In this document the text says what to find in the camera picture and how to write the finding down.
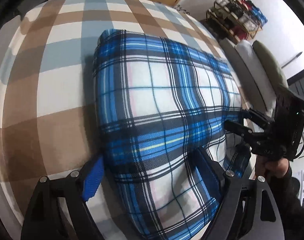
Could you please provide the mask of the person right hand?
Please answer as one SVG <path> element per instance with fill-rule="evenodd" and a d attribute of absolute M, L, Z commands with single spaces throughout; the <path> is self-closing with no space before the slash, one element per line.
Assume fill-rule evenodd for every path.
<path fill-rule="evenodd" d="M 255 175 L 263 176 L 265 179 L 270 177 L 283 178 L 288 172 L 290 163 L 287 159 L 281 158 L 277 161 L 270 161 L 267 157 L 256 156 Z"/>

